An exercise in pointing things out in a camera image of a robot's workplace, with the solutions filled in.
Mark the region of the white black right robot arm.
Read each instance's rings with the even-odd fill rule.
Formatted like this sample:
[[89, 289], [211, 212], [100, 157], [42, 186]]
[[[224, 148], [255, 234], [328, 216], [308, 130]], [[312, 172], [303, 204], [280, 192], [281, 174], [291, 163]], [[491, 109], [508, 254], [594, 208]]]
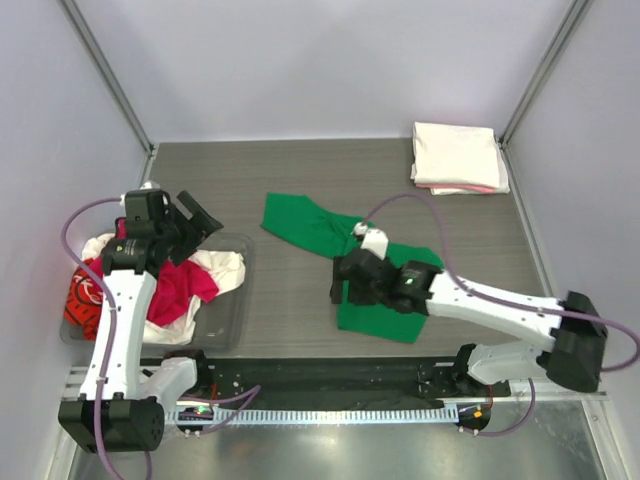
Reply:
[[599, 387], [608, 330], [586, 295], [571, 291], [558, 300], [488, 288], [478, 297], [477, 284], [463, 289], [439, 266], [416, 260], [396, 266], [361, 248], [336, 257], [332, 274], [335, 304], [349, 300], [400, 314], [449, 317], [513, 336], [502, 345], [460, 348], [450, 379], [462, 395], [540, 373], [581, 393]]

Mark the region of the green t shirt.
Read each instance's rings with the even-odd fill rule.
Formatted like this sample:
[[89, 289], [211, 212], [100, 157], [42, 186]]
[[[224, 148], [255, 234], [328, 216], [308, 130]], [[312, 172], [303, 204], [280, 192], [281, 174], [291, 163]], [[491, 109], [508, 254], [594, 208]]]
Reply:
[[427, 320], [429, 282], [443, 262], [428, 248], [397, 243], [380, 259], [353, 236], [361, 221], [326, 210], [304, 195], [270, 192], [262, 228], [333, 261], [330, 297], [340, 329], [414, 343]]

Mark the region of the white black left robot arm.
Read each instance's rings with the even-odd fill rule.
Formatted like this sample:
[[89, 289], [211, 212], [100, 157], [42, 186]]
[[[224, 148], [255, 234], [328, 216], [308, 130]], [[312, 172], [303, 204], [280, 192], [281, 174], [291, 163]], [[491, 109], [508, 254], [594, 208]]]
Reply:
[[90, 277], [104, 295], [97, 338], [76, 399], [61, 403], [58, 420], [86, 452], [156, 450], [165, 415], [187, 394], [205, 397], [213, 385], [201, 350], [171, 352], [142, 378], [144, 325], [165, 262], [180, 265], [223, 225], [186, 191], [176, 207], [160, 188], [129, 191], [118, 198], [125, 214], [122, 237], [100, 254], [102, 272]]

